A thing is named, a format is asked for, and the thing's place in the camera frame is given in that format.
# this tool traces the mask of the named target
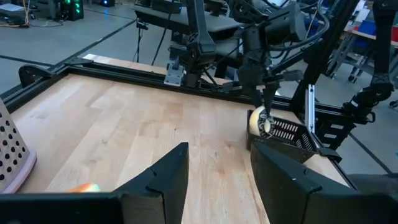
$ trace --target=perforated cylinder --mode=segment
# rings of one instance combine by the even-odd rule
[[[36,159],[36,153],[28,149],[0,100],[0,193],[16,192],[33,169]]]

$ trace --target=workbench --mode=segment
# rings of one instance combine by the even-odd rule
[[[365,69],[370,57],[367,57],[366,59],[365,57],[360,57],[360,59],[357,62],[352,62],[351,60],[346,60],[348,53],[352,49],[353,44],[358,37],[365,37],[369,40],[376,40],[375,35],[365,34],[357,30],[345,29],[345,32],[347,35],[345,36],[343,42],[338,47],[337,51],[335,51],[335,53],[333,54],[333,57],[330,63],[328,64],[328,71],[330,72],[330,77],[332,78],[336,76],[338,69],[341,67],[341,64],[343,64],[344,62],[349,63],[350,65],[354,66],[359,70]],[[398,48],[398,42],[391,41],[391,47]],[[398,63],[398,56],[394,57],[391,60],[390,68],[393,69],[395,65],[397,65],[397,63]],[[371,75],[373,75],[373,71],[370,71],[370,69],[367,69],[366,71],[368,73],[371,72]]]
[[[140,63],[85,58],[166,74],[164,68]],[[88,182],[112,191],[186,141],[190,168],[183,223],[268,223],[245,146],[249,109],[69,74],[11,114],[38,157],[20,193],[66,192]],[[300,123],[292,112],[272,114]],[[338,165],[326,157],[314,155],[305,165],[348,186]]]

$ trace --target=black basket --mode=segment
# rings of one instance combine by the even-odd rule
[[[249,119],[253,110],[248,111],[248,124],[246,128],[246,148],[250,150],[253,142],[262,142],[265,145],[289,156],[297,162],[305,162],[319,150],[312,139],[308,129],[295,122],[274,117],[274,130],[272,137],[263,138],[250,133]]]

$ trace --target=concrete floor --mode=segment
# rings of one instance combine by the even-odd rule
[[[123,60],[132,60],[137,48],[137,28],[126,24],[135,19],[135,13],[128,6],[105,8],[85,6],[83,20],[64,23],[61,27],[31,27],[30,29],[0,28],[0,55],[31,60],[53,65],[71,56],[97,54]],[[36,25],[45,21],[33,21]],[[141,42],[141,63],[151,63],[159,43],[162,29],[149,26]],[[168,59],[170,33],[166,35],[157,57],[156,65],[165,66]],[[25,63],[0,57],[0,93],[19,84],[17,71]],[[307,65],[299,62],[295,68],[304,70]],[[348,83],[351,67],[343,65],[334,80],[321,76],[316,88],[316,98],[321,103],[341,106],[362,87],[369,85],[370,75],[364,74],[356,84]],[[292,96],[297,83],[283,83],[279,93]],[[394,93],[391,100],[398,100]],[[377,120],[373,124],[358,126],[341,147],[343,157],[340,165],[348,174],[386,174],[376,161],[380,160],[392,172],[398,172],[398,112],[388,108],[387,100],[374,111]]]

